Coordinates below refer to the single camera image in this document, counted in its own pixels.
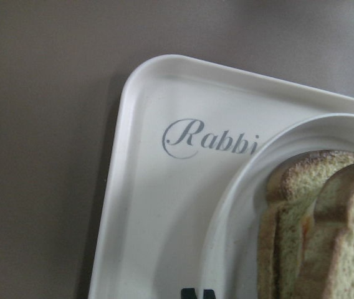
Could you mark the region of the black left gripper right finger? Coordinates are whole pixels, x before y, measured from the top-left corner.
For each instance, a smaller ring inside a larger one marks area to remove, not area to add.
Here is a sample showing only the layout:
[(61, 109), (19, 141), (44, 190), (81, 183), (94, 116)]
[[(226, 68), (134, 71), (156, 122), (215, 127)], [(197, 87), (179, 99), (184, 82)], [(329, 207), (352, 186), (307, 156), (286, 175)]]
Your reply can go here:
[(216, 299), (214, 290), (203, 290), (203, 299)]

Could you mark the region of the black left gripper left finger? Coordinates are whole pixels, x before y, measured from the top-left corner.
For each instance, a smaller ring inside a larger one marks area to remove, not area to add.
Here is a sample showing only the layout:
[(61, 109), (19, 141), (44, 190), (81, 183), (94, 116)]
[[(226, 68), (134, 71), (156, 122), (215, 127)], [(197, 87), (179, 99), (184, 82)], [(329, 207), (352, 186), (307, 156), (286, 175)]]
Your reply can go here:
[(200, 299), (202, 291), (195, 288), (182, 288), (180, 291), (181, 299)]

